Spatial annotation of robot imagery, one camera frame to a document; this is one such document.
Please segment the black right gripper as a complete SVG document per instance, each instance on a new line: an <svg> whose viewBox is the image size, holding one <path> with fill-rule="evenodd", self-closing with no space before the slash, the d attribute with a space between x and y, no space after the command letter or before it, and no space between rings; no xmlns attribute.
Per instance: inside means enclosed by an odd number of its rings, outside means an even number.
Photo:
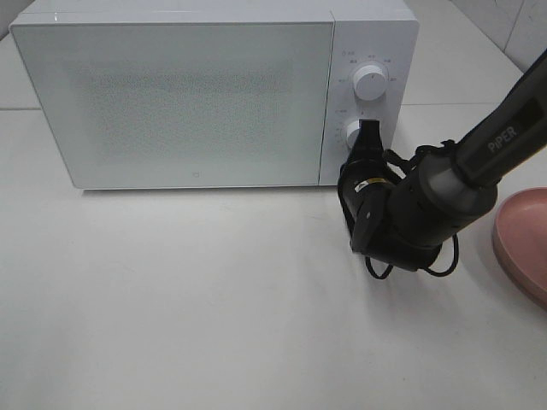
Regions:
<svg viewBox="0 0 547 410"><path fill-rule="evenodd" d="M409 256L396 232L388 200L404 178L384 158L378 120L358 120L358 133L338 179L338 199L350 248L365 256Z"/></svg>

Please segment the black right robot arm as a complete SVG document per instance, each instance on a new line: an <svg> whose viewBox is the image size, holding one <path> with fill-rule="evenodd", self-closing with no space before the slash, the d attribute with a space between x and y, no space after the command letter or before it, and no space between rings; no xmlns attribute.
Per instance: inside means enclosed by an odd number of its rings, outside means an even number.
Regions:
<svg viewBox="0 0 547 410"><path fill-rule="evenodd" d="M451 274L458 232L490 212L503 176L545 145L545 55L458 142L421 145L403 159L384 148L377 120L360 120L337 185L351 250L380 280L395 267Z"/></svg>

